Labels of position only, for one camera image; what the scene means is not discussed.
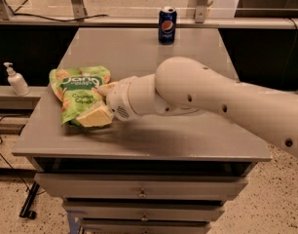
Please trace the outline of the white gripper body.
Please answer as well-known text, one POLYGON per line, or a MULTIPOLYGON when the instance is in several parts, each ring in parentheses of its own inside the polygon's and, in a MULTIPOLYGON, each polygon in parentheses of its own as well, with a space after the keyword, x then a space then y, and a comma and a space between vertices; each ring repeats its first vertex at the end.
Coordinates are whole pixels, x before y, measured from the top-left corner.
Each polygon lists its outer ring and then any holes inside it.
POLYGON ((131 121, 139 116, 132 110, 129 101, 129 88, 135 76, 117 82, 109 91, 106 97, 106 104, 109 110, 120 121, 131 121))

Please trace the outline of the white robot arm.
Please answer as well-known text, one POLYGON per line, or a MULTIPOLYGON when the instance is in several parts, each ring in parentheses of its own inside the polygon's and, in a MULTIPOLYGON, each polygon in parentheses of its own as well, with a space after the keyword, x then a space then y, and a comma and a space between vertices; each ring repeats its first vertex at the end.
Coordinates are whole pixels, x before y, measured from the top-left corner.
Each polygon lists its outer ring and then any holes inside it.
POLYGON ((237 82, 190 58, 168 58, 153 74, 101 85, 97 92, 103 100, 77 117, 84 127, 208 111, 298 158, 297 94, 237 82))

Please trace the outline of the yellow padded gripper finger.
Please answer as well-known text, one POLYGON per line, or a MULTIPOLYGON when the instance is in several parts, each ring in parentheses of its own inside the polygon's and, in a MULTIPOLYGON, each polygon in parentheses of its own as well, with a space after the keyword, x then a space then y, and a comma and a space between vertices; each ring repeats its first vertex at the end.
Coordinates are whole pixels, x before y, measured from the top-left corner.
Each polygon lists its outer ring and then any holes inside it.
POLYGON ((111 82, 108 84, 101 85, 97 88, 97 92, 102 95, 104 98, 107 97, 109 92, 111 91, 112 88, 114 88, 117 85, 116 82, 111 82))
POLYGON ((112 123, 113 114, 103 102, 98 101, 80 114, 76 120, 83 127, 102 127, 112 123))

